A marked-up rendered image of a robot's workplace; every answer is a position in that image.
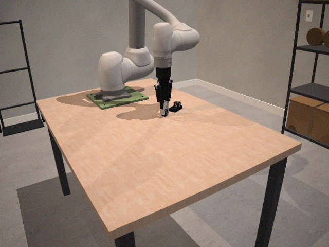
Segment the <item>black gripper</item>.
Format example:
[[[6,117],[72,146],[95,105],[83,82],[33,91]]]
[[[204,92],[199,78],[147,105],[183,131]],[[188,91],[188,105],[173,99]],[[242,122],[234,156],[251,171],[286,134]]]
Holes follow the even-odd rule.
[[[157,84],[154,85],[157,102],[160,103],[160,114],[165,115],[165,109],[169,113],[169,101],[171,99],[172,82],[171,68],[156,68]]]

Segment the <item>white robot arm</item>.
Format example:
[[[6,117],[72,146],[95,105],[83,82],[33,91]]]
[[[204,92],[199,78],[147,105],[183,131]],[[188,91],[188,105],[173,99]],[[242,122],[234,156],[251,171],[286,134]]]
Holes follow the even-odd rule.
[[[152,51],[145,45],[145,9],[161,18],[152,30]],[[172,32],[173,31],[173,32]],[[124,56],[118,52],[104,53],[99,60],[98,75],[101,91],[93,94],[103,102],[130,98],[125,84],[149,75],[155,67],[172,66],[172,53],[194,48],[199,33],[153,0],[129,0],[129,46]]]

